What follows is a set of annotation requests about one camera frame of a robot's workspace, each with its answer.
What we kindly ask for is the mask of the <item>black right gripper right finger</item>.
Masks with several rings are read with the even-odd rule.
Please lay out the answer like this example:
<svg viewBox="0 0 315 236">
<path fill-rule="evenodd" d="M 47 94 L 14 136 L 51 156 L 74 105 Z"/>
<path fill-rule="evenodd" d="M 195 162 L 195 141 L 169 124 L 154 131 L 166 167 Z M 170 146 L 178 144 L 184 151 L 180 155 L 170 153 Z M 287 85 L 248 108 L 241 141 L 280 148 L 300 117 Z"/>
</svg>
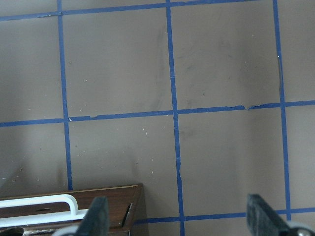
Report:
<svg viewBox="0 0 315 236">
<path fill-rule="evenodd" d="M 258 194 L 247 196 L 246 220 L 252 236 L 288 235 L 288 225 Z"/>
</svg>

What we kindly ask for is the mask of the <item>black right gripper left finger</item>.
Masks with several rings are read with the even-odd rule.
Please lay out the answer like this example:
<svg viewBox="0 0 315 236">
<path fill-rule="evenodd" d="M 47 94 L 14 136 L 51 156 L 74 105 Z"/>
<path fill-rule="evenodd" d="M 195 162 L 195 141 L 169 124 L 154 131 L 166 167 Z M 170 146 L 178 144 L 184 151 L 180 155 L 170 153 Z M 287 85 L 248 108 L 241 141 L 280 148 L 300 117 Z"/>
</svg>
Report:
<svg viewBox="0 0 315 236">
<path fill-rule="evenodd" d="M 106 197 L 95 197 L 83 218 L 77 236 L 106 236 L 109 232 L 109 207 Z"/>
</svg>

